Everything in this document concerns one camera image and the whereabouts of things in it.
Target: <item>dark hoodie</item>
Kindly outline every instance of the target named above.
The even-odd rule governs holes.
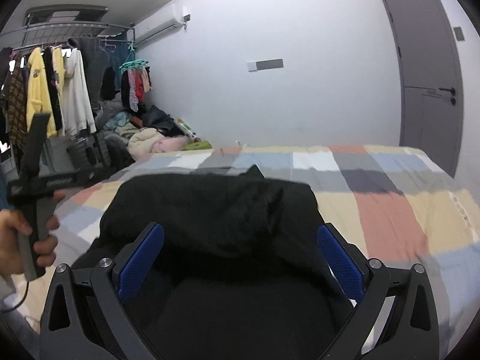
[[[306,184],[254,168],[136,177],[74,268],[114,258],[150,221],[165,245],[125,309],[159,358],[314,360],[352,311],[316,245],[324,222]]]
[[[100,90],[103,75],[109,64],[109,53],[98,44],[98,39],[78,36],[69,38],[68,43],[82,53],[83,69],[87,83],[90,105],[94,114],[99,110]]]

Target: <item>plaid shirt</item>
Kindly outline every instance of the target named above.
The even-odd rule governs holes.
[[[10,91],[8,96],[8,126],[10,145],[24,150],[27,139],[27,95],[20,69],[21,55],[15,57],[15,69],[11,75]]]

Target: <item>hand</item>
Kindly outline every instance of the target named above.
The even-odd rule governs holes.
[[[65,198],[64,191],[55,191],[53,199],[59,202]],[[57,216],[52,216],[46,222],[48,230],[56,230],[60,227]],[[26,236],[32,234],[32,228],[19,210],[0,211],[0,275],[3,277],[12,274],[23,273],[23,262],[18,249],[17,232]],[[39,267],[51,266],[56,258],[53,250],[57,247],[58,240],[54,235],[49,235],[45,241],[37,241],[34,251],[39,255],[37,265]]]

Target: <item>handheld controller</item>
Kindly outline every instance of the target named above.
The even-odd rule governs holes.
[[[18,180],[7,185],[7,200],[22,213],[32,234],[27,237],[18,233],[18,246],[22,256],[25,279],[30,282],[45,274],[45,268],[37,266],[38,254],[33,250],[37,241],[46,240],[49,231],[46,221],[53,215],[56,203],[53,192],[56,190],[88,187],[113,174],[109,167],[92,167],[71,173],[39,176],[40,155],[47,137],[50,114],[34,114],[28,134],[25,154],[21,160]]]

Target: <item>teal hanger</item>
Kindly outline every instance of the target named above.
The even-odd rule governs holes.
[[[134,42],[131,42],[131,44],[128,46],[128,49],[130,50],[130,53],[128,54],[125,62],[119,67],[119,70],[122,74],[130,69],[144,68],[148,64],[148,61],[145,61],[144,59],[135,59],[134,61],[127,62],[131,54],[135,51]]]

